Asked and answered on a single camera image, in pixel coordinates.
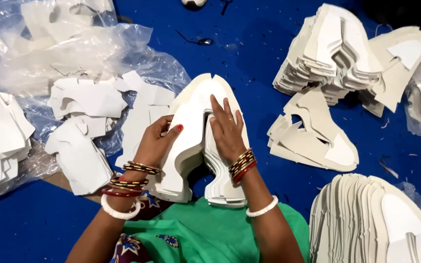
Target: woman's left hand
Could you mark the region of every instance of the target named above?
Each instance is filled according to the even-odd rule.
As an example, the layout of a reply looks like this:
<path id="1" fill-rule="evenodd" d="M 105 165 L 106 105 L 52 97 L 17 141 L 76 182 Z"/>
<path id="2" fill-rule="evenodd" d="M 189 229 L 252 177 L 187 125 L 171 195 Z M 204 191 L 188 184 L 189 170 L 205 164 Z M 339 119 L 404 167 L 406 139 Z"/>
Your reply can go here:
<path id="1" fill-rule="evenodd" d="M 161 164 L 173 142 L 183 130 L 183 125 L 178 124 L 162 137 L 161 134 L 168 130 L 172 120 L 173 115 L 163 116 L 145 129 L 134 162 L 153 167 L 158 167 Z"/>

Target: blue mat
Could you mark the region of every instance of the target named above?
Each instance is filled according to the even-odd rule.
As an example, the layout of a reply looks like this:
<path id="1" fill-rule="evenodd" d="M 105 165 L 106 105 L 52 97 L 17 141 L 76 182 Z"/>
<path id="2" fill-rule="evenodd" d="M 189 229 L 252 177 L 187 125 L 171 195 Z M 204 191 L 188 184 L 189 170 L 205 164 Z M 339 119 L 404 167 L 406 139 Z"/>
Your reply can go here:
<path id="1" fill-rule="evenodd" d="M 116 3 L 119 15 L 153 27 L 150 46 L 174 56 L 191 78 L 210 72 L 225 77 L 235 88 L 266 185 L 279 195 L 280 201 L 305 218 L 319 192 L 316 187 L 330 182 L 337 172 L 269 155 L 266 132 L 290 99 L 272 88 L 272 80 L 304 18 L 314 15 L 322 3 L 234 0 L 225 15 L 221 15 L 224 4 L 219 0 L 209 0 L 198 12 L 184 9 L 179 0 Z M 377 24 L 366 18 L 358 6 L 331 3 L 353 9 L 368 36 L 374 37 Z M 186 43 L 175 30 L 188 39 L 213 38 L 215 43 Z M 387 27 L 378 29 L 378 33 L 387 31 Z M 331 107 L 331 115 L 357 146 L 360 165 L 354 172 L 379 176 L 392 184 L 408 181 L 421 194 L 421 137 L 407 131 L 403 105 L 395 114 L 385 110 L 384 116 L 377 118 L 354 100 L 343 100 Z M 381 129 L 388 118 L 389 125 Z M 380 159 L 399 174 L 399 179 L 378 164 Z M 114 163 L 114 158 L 110 158 L 110 163 Z M 204 177 L 193 185 L 198 196 L 203 195 L 205 185 L 212 180 L 204 169 L 201 173 Z M 0 262 L 64 262 L 99 208 L 90 200 L 43 181 L 0 197 Z"/>

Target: hand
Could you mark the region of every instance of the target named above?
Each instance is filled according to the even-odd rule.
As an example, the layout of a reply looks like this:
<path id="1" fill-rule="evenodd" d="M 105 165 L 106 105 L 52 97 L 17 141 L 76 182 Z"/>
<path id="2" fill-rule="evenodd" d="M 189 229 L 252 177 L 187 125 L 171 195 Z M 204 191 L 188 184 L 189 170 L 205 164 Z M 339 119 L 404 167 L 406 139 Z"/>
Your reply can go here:
<path id="1" fill-rule="evenodd" d="M 145 129 L 134 162 L 153 167 L 158 167 L 161 164 L 173 142 L 183 130 L 183 125 L 178 124 L 162 137 L 161 133 L 168 130 L 172 120 L 173 115 L 163 116 Z"/>
<path id="2" fill-rule="evenodd" d="M 233 119 L 228 99 L 224 99 L 224 109 L 219 105 L 214 95 L 210 96 L 214 117 L 210 118 L 210 126 L 214 134 L 217 149 L 222 157 L 229 163 L 233 163 L 240 155 L 246 152 L 241 132 L 243 131 L 243 117 L 240 111 L 235 115 L 237 123 Z"/>

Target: white bangle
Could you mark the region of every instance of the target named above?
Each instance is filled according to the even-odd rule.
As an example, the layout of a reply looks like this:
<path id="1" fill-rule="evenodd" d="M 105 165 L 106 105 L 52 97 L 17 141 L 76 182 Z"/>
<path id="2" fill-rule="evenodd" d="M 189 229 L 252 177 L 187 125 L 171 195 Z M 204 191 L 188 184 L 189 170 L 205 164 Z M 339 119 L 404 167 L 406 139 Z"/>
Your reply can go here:
<path id="1" fill-rule="evenodd" d="M 246 209 L 246 215 L 249 216 L 249 217 L 257 217 L 257 216 L 260 216 L 260 215 L 263 215 L 263 214 L 267 213 L 269 210 L 274 208 L 279 201 L 279 199 L 276 196 L 272 196 L 272 197 L 274 198 L 274 200 L 272 200 L 272 203 L 270 203 L 269 206 L 266 206 L 266 207 L 264 207 L 263 209 L 261 209 L 257 212 L 249 212 L 249 208 L 248 208 L 248 209 Z"/>
<path id="2" fill-rule="evenodd" d="M 121 212 L 118 212 L 115 209 L 111 208 L 111 206 L 108 205 L 107 195 L 105 195 L 105 194 L 102 195 L 102 199 L 101 199 L 100 203 L 102 204 L 103 210 L 105 212 L 107 212 L 110 216 L 112 216 L 114 218 L 118 218 L 118 219 L 123 219 L 123 220 L 129 220 L 129 219 L 137 216 L 137 214 L 141 210 L 141 202 L 137 198 L 136 198 L 136 203 L 134 204 L 134 206 L 132 206 L 132 207 L 136 207 L 136 210 L 134 210 L 133 212 L 130 212 L 130 213 L 121 213 Z"/>

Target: woman's right hand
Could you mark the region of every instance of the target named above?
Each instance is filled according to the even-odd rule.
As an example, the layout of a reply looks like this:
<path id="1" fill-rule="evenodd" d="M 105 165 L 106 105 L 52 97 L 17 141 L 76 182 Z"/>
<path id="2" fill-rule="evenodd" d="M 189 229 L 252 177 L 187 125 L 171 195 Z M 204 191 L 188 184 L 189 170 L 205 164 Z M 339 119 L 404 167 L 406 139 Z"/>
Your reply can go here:
<path id="1" fill-rule="evenodd" d="M 214 95 L 210 96 L 214 117 L 210 118 L 212 134 L 220 155 L 230 164 L 246 152 L 241 132 L 243 131 L 243 117 L 240 111 L 235 112 L 237 122 L 233 119 L 228 99 L 224 99 L 224 108 L 219 105 Z"/>

